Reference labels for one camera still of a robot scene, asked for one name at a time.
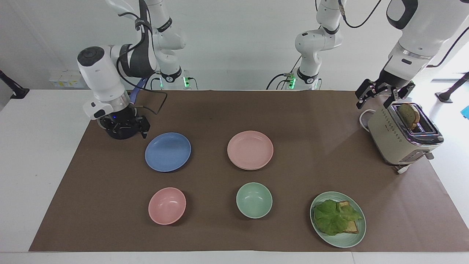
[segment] pink plate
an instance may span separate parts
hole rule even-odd
[[[228,157],[234,165],[244,170],[260,169],[269,163],[272,156],[272,141],[261,132],[244,131],[228,143]]]
[[[170,225],[186,210],[186,197],[176,188],[168,187],[157,191],[148,204],[150,218],[159,225]]]

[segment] lettuce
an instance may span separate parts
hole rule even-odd
[[[331,236],[344,232],[349,221],[362,218],[350,205],[341,207],[333,200],[326,200],[314,207],[314,220],[318,229]]]

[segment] toast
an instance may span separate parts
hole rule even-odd
[[[349,201],[341,201],[339,202],[340,207],[350,205]],[[344,233],[349,234],[358,234],[358,227],[355,224],[355,221],[349,221],[347,228],[344,230]]]
[[[403,103],[397,108],[397,111],[410,130],[414,130],[417,127],[417,123],[420,122],[420,113],[415,106]]]

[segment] green bowl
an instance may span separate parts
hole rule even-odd
[[[318,227],[316,226],[316,222],[314,221],[314,207],[325,200],[333,200],[336,202],[341,202],[341,201],[349,201],[350,206],[355,209],[355,211],[359,212],[363,219],[359,219],[355,221],[356,226],[358,228],[358,234],[348,234],[348,233],[340,233],[334,236],[330,236],[328,234],[325,234],[321,232]],[[322,193],[316,198],[314,198],[313,203],[311,204],[310,208],[310,218],[311,218],[311,223],[313,224],[314,230],[316,230],[316,233],[327,243],[338,247],[338,248],[351,248],[353,246],[356,246],[358,243],[360,243],[365,236],[366,233],[366,221],[365,221],[365,215],[363,214],[362,209],[358,204],[352,200],[352,198],[346,196],[345,194],[341,194],[338,192],[325,192]]]
[[[246,183],[236,194],[236,205],[245,216],[253,219],[261,218],[272,208],[272,194],[260,183]]]

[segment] brown mat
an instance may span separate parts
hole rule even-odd
[[[30,251],[469,251],[469,230],[430,163],[396,175],[360,127],[353,92],[168,93],[158,116],[145,113],[146,140],[114,140],[90,123]],[[160,94],[141,92],[137,104],[160,102]],[[260,170],[228,159],[228,141],[245,130],[274,144]],[[189,161],[172,173],[153,171],[144,159],[147,144],[165,132],[192,144]],[[271,212],[258,220],[235,204],[238,188],[252,181],[273,195]],[[159,226],[148,202],[168,186],[185,193],[187,209]],[[368,229],[359,245],[334,248],[315,233],[309,208],[325,191],[347,194],[363,209]]]

